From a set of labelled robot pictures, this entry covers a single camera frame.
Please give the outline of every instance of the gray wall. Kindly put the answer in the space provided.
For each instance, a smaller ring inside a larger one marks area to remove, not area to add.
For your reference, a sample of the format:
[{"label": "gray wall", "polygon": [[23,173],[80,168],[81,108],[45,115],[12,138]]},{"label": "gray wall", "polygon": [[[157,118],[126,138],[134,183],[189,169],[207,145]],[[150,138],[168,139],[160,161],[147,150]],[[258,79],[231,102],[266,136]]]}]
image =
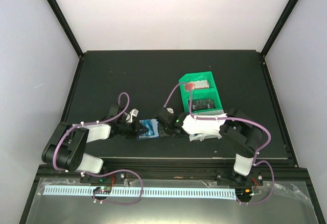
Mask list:
[{"label": "gray wall", "polygon": [[0,0],[1,223],[18,223],[78,58],[46,0]]},{"label": "gray wall", "polygon": [[327,218],[327,0],[299,0],[267,63],[301,167]]}]

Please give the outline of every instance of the black table surface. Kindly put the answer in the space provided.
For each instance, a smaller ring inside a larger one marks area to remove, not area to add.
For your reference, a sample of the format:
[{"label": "black table surface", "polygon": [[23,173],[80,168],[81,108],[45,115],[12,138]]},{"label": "black table surface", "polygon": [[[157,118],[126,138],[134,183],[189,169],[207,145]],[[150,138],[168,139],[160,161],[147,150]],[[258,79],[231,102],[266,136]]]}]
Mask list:
[{"label": "black table surface", "polygon": [[[259,58],[256,51],[87,51],[66,121],[103,118],[121,92],[130,96],[128,111],[137,108],[139,119],[153,118],[183,75],[211,71],[223,109],[238,108],[271,132],[272,141],[258,158],[287,159]],[[179,89],[168,107],[183,112]],[[224,138],[190,142],[188,137],[136,140],[116,136],[88,143],[85,152],[103,158],[235,158]]]}]

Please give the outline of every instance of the green bin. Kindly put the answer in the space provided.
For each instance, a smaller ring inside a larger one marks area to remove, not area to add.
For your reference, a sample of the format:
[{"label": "green bin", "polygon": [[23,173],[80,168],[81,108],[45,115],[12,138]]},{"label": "green bin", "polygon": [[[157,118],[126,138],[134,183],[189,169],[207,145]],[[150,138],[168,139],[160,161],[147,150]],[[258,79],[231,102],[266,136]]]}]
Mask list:
[{"label": "green bin", "polygon": [[[194,111],[195,114],[206,114],[206,115],[219,115],[224,113],[223,107],[221,105],[217,87],[215,84],[215,80],[212,72],[196,72],[196,73],[188,73],[185,74],[182,78],[179,79],[179,82],[191,82],[191,81],[200,81],[200,80],[208,80],[209,89],[199,89],[192,90],[192,100],[198,99],[212,99],[215,103],[215,108],[213,109],[205,109]],[[182,101],[184,106],[184,111],[186,113],[189,112],[189,100],[190,100],[190,92],[185,91],[185,85],[180,85],[180,92],[182,95]]]}]

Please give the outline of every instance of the purple cable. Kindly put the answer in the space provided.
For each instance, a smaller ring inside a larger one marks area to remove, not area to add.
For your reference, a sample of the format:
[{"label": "purple cable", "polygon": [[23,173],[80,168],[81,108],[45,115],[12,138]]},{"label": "purple cable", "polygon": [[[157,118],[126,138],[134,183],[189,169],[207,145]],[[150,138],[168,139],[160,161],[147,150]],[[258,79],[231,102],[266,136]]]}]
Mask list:
[{"label": "purple cable", "polygon": [[[135,201],[130,202],[130,203],[120,203],[120,202],[105,201],[105,200],[102,200],[102,202],[103,203],[109,203],[109,204],[115,204],[115,205],[133,205],[133,204],[138,203],[141,200],[141,197],[142,197],[142,194],[143,194],[143,182],[142,182],[141,177],[137,173],[135,173],[135,172],[133,172],[133,171],[131,171],[129,169],[119,169],[119,170],[115,170],[115,171],[112,171],[112,172],[109,172],[109,173],[106,173],[106,174],[103,174],[103,175],[97,175],[97,174],[93,174],[91,172],[85,172],[85,173],[90,175],[90,176],[93,176],[93,177],[106,177],[106,176],[113,175],[113,174],[118,173],[118,172],[129,172],[129,173],[134,174],[139,179],[139,182],[141,183],[141,192],[140,192],[139,196],[137,197],[137,199]],[[97,200],[95,198],[95,195],[96,195],[96,192],[93,194],[94,201],[100,201],[100,200]]]},{"label": "purple cable", "polygon": [[265,202],[266,200],[268,200],[268,198],[271,197],[272,193],[274,192],[274,186],[275,186],[275,176],[274,176],[274,171],[272,170],[271,165],[266,161],[266,160],[261,160],[259,161],[257,164],[255,164],[255,166],[258,166],[259,164],[265,163],[268,165],[270,172],[271,172],[271,177],[272,177],[272,186],[271,186],[271,191],[270,193],[263,199],[260,200],[258,202],[254,202],[254,203],[246,203],[246,202],[242,202],[240,201],[238,198],[236,198],[237,202],[240,203],[240,205],[259,205],[262,204],[263,202]]},{"label": "purple cable", "polygon": [[167,104],[168,104],[171,96],[173,95],[174,91],[176,90],[176,88],[179,87],[180,85],[187,85],[189,87],[189,90],[190,90],[189,113],[190,113],[190,116],[193,119],[195,119],[195,120],[198,119],[198,120],[234,120],[234,121],[240,121],[240,122],[249,123],[250,125],[256,126],[259,129],[263,130],[267,134],[267,136],[268,136],[267,141],[264,144],[262,144],[260,147],[258,147],[258,149],[255,151],[255,154],[254,154],[254,157],[253,157],[253,161],[252,161],[252,165],[253,166],[257,166],[257,165],[259,165],[261,163],[266,163],[269,166],[269,168],[270,168],[271,175],[272,175],[272,188],[271,188],[271,192],[269,193],[269,195],[266,198],[264,198],[263,200],[259,201],[258,204],[264,202],[265,200],[267,200],[272,195],[272,193],[273,193],[274,182],[275,182],[275,180],[274,180],[274,173],[273,173],[273,170],[272,170],[271,165],[267,161],[262,160],[258,164],[256,164],[255,161],[256,161],[256,158],[257,158],[259,152],[270,143],[270,141],[271,141],[271,134],[270,134],[270,132],[265,127],[263,127],[261,124],[256,123],[256,122],[253,122],[253,121],[248,120],[248,119],[234,118],[234,117],[199,117],[198,115],[194,115],[192,113],[192,109],[191,109],[192,108],[192,89],[189,86],[189,84],[186,83],[186,82],[180,82],[179,84],[177,84],[174,87],[174,89],[170,92],[170,94],[169,94],[169,96],[167,98],[166,103],[163,105],[164,108],[167,106]]},{"label": "purple cable", "polygon": [[70,132],[72,132],[74,129],[76,129],[77,127],[82,127],[82,126],[94,126],[94,125],[98,125],[98,124],[104,124],[104,123],[108,123],[110,121],[113,121],[117,118],[119,118],[121,115],[124,114],[124,112],[127,110],[128,106],[129,106],[129,95],[126,93],[126,92],[122,92],[119,97],[118,97],[118,104],[120,105],[120,102],[121,102],[121,97],[122,95],[126,95],[127,97],[127,104],[125,106],[125,108],[119,113],[117,114],[115,117],[112,117],[110,119],[107,119],[107,120],[104,120],[104,121],[97,121],[97,122],[89,122],[89,123],[80,123],[78,125],[74,125],[72,127],[70,127],[66,133],[60,138],[59,142],[58,142],[58,145],[55,149],[55,152],[53,153],[53,158],[52,158],[52,165],[53,167],[56,169],[56,170],[62,170],[60,169],[58,166],[57,166],[57,156],[58,156],[58,152],[59,152],[59,149],[62,145],[62,143],[64,142],[64,140],[66,139],[66,137],[70,134]]}]

